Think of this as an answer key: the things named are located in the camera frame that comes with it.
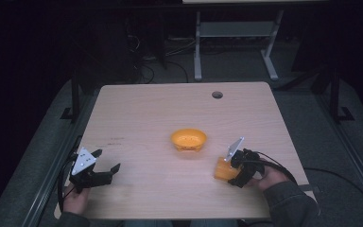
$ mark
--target bowl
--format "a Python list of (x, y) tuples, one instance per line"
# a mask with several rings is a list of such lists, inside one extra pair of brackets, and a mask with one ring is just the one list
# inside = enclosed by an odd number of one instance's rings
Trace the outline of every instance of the bowl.
[(182, 129), (173, 132), (172, 143), (178, 151), (193, 150), (200, 151), (206, 141), (206, 134), (197, 129)]

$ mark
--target human hand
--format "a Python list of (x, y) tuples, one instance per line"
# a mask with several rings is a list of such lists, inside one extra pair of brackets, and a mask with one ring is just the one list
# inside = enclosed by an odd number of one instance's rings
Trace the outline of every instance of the human hand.
[(77, 215), (82, 215), (87, 208), (88, 195), (91, 188), (83, 188), (81, 193), (77, 193), (75, 186), (72, 183), (64, 190), (63, 212), (70, 212)]
[(279, 170), (274, 169), (270, 166), (264, 166), (265, 171), (262, 174), (262, 179), (252, 178), (249, 181), (249, 185), (256, 185), (263, 192), (268, 188), (274, 186), (277, 183), (290, 181), (287, 176)]

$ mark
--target orange object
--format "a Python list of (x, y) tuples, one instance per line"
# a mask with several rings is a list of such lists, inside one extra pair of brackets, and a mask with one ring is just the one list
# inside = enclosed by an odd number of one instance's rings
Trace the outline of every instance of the orange object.
[(239, 172), (240, 169), (231, 167), (230, 161), (226, 162), (223, 157), (217, 159), (215, 175), (214, 175), (216, 179), (227, 182), (230, 179), (235, 178)]
[(178, 151), (200, 151), (206, 141), (206, 134), (196, 129), (183, 129), (173, 132), (172, 142)]

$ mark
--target gray sleeve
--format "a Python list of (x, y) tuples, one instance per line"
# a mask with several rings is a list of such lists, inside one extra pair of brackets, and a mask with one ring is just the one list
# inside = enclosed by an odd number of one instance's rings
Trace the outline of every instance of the gray sleeve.
[(317, 203), (293, 182), (277, 183), (264, 191), (270, 217), (278, 226), (315, 226)]
[(70, 212), (63, 212), (59, 218), (56, 227), (89, 227), (90, 221), (82, 216), (70, 213)]

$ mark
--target dark background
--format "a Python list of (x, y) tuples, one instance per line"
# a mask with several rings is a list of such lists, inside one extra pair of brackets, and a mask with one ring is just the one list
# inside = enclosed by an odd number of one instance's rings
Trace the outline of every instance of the dark background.
[[(136, 80), (132, 62), (138, 59), (128, 53), (123, 27), (130, 16), (131, 27), (158, 54), (169, 33), (194, 34), (191, 11), (115, 14), (66, 9), (58, 2), (0, 1), (0, 195), (56, 93), (75, 73), (84, 78), (84, 92), (103, 83)], [(296, 20), (302, 17), (302, 12), (288, 11), (279, 33), (279, 39), (302, 39), (297, 69), (332, 64), (363, 102), (363, 3), (332, 2), (307, 21)], [(115, 76), (108, 78), (109, 73)]]

